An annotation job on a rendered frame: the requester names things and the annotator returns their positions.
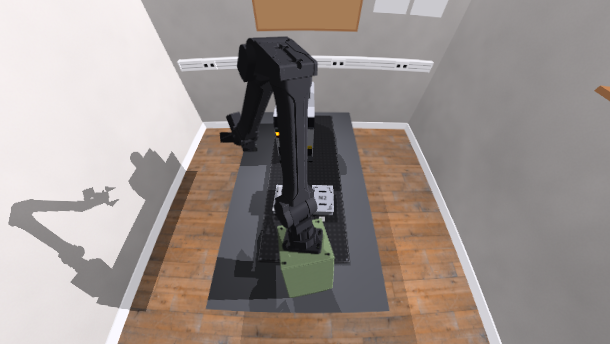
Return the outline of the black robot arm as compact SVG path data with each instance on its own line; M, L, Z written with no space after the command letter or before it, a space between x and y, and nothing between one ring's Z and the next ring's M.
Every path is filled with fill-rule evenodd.
M316 228L315 235L310 215L317 211L317 203L307 184L308 100L318 62L289 37L260 37L239 46L237 68L247 82L242 113L226 116L232 132L220 132L220 142L242 146L257 141L274 94L283 174L282 195L275 198L274 210L287 229L282 247L320 254L323 230Z

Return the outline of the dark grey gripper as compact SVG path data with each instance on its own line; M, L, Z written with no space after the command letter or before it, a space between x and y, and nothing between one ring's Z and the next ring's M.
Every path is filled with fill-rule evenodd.
M257 152L258 149L256 147L255 141L241 146L241 148L243 148L243 152Z

